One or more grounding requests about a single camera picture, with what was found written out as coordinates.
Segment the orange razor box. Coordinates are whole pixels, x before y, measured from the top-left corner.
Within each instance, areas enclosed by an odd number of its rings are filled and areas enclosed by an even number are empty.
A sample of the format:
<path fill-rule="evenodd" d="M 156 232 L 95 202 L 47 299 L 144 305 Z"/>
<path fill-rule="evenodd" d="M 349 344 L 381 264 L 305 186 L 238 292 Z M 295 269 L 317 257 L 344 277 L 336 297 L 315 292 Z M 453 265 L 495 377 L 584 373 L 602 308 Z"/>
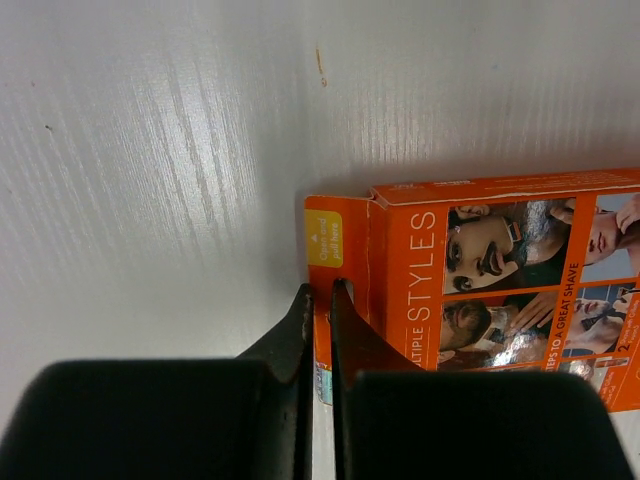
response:
<path fill-rule="evenodd" d="M 639 406 L 635 168 L 374 187 L 304 204 L 316 388 L 330 403 L 333 283 L 413 364 L 570 372 Z"/>

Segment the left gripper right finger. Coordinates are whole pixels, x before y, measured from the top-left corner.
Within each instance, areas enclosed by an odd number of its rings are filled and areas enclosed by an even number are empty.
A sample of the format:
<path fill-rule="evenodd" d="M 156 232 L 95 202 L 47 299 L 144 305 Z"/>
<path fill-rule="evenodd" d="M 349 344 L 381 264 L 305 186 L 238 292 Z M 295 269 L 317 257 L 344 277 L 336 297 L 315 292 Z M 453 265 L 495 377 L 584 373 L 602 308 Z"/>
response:
<path fill-rule="evenodd" d="M 330 309 L 340 479 L 629 479 L 595 391 L 565 373 L 424 370 L 357 313 Z"/>

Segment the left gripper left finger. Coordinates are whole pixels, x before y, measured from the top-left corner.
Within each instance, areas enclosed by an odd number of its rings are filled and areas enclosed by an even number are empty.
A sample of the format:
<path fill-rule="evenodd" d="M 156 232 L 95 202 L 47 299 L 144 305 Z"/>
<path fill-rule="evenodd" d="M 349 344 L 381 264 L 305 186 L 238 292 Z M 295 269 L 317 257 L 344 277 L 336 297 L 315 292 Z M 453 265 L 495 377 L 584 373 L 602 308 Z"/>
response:
<path fill-rule="evenodd" d="M 5 479 L 306 479 L 311 289 L 234 358 L 43 369 L 1 441 Z"/>

